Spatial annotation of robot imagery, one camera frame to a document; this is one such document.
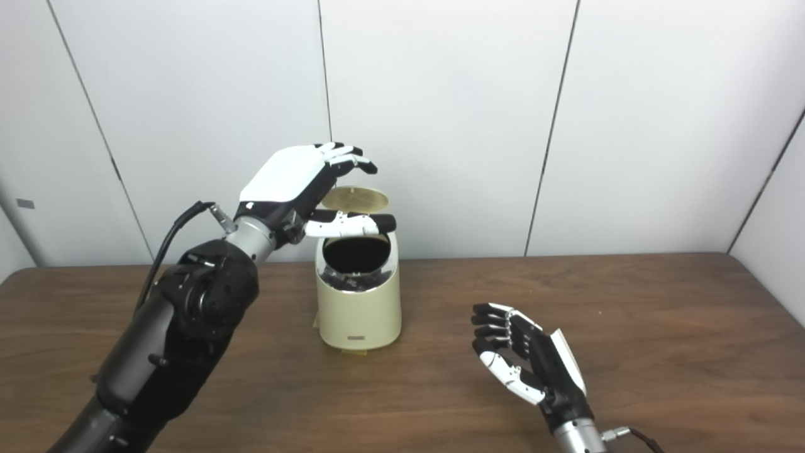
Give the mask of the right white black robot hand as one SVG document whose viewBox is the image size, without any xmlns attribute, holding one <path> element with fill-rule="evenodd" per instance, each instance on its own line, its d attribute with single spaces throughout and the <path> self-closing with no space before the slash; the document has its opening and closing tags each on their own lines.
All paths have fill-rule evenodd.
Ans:
<svg viewBox="0 0 805 453">
<path fill-rule="evenodd" d="M 584 378 L 566 338 L 546 333 L 525 313 L 497 303 L 475 304 L 472 349 L 509 392 L 540 408 L 551 431 L 594 419 Z"/>
</svg>

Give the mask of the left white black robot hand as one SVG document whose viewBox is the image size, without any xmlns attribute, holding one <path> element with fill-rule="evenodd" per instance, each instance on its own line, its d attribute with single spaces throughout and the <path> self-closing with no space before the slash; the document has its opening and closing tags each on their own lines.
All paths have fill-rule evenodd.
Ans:
<svg viewBox="0 0 805 453">
<path fill-rule="evenodd" d="M 364 214 L 318 206 L 339 178 L 354 169 L 376 174 L 362 149 L 340 142 L 285 147 L 271 155 L 242 189 L 235 220 L 250 218 L 267 227 L 278 248 L 303 238 L 383 235 L 395 232 L 390 214 Z"/>
</svg>

